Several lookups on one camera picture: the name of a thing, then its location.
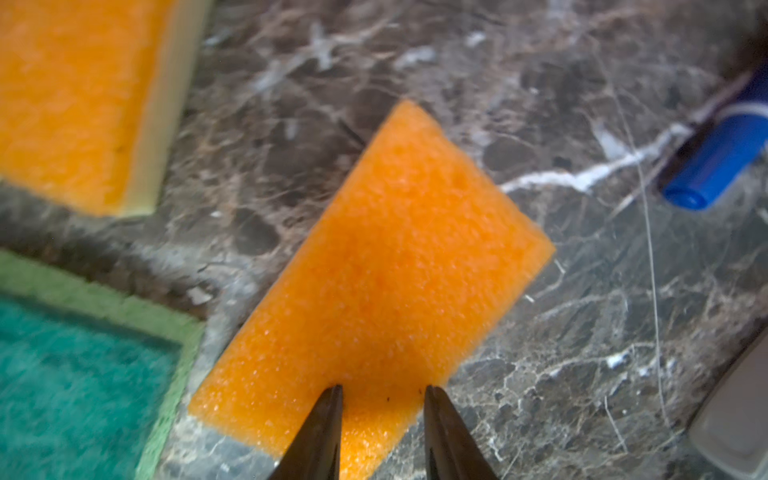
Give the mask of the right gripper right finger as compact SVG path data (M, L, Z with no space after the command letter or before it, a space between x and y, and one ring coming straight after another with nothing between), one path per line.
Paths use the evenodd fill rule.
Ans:
M424 403L426 475L429 480L497 480L444 389L428 386Z

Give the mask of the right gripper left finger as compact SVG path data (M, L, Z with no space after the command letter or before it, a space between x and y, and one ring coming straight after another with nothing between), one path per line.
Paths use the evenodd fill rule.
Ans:
M342 411L342 386L325 389L268 479L338 480Z

